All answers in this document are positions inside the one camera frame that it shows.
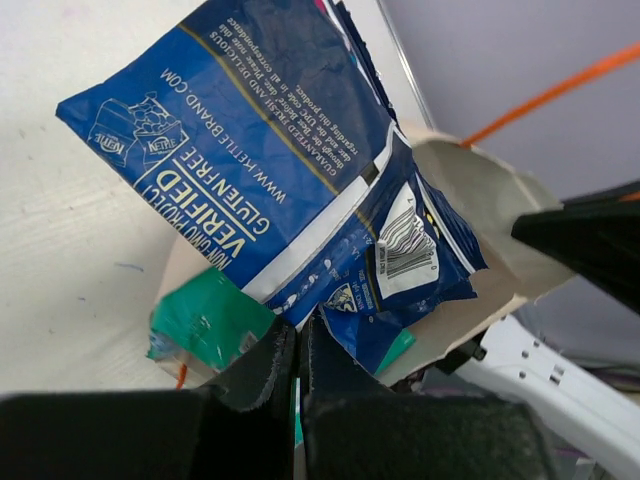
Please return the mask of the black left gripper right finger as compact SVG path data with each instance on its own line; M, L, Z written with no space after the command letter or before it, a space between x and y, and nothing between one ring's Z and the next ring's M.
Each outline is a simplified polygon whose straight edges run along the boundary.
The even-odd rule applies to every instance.
M315 314L301 333L309 479L555 479L541 424L495 396L434 398L382 385Z

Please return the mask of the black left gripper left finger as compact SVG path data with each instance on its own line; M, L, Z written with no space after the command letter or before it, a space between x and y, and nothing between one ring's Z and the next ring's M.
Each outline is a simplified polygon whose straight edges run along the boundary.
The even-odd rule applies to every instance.
M290 479L296 331L192 389L10 395L4 479Z

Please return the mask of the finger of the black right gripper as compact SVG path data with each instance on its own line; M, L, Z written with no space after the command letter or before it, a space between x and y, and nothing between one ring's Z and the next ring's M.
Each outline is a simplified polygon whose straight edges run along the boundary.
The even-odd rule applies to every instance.
M639 311L639 184L574 197L520 216L511 237Z

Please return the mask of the teal snack bag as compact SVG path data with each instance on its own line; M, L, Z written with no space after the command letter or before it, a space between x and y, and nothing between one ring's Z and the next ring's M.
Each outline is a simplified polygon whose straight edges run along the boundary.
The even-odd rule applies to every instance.
M415 337L375 316L327 309L337 341L371 374L397 360ZM150 318L147 357L195 359L220 372L248 351L271 327L276 315L208 268L161 297Z

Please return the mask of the beige paper bag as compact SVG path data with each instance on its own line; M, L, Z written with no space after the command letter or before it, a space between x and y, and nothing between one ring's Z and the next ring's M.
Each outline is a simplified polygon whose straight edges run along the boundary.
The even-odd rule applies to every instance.
M473 229L487 268L475 270L470 276L469 284L475 292L472 298L457 300L451 292L444 292L441 304L435 308L411 304L408 313L415 320L409 327L401 326L400 310L373 315L399 325L415 337L415 343L405 353L374 374L385 385L393 385L443 359L505 317L514 318L517 309L571 277L567 267L511 237L520 216L561 208L536 178L478 149L461 148L453 139L425 128L411 128L409 137L421 177L442 191ZM177 239L154 309L161 297L208 268L211 267L187 241ZM179 383L190 386L221 372L195 359L156 363Z

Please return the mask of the blue snack bag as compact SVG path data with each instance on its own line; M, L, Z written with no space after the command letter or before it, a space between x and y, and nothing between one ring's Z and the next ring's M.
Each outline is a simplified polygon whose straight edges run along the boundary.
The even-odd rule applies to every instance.
M478 240L323 1L207 1L57 117L245 295L369 370L476 295Z

